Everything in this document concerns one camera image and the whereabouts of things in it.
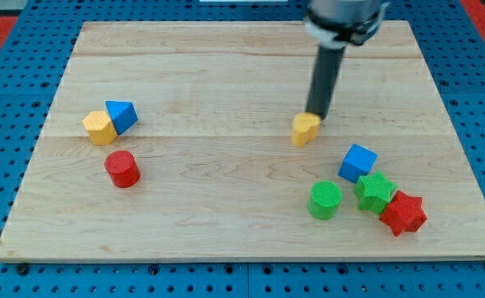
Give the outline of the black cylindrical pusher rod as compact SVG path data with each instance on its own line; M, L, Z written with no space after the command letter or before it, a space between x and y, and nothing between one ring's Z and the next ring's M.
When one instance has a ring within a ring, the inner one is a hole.
M318 47L305 111L325 120L339 75L345 48Z

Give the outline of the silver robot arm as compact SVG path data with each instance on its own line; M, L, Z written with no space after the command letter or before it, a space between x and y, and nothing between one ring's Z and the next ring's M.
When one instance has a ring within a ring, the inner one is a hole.
M305 111L326 119L347 46L376 35L390 5L383 0L310 0L306 31L318 41Z

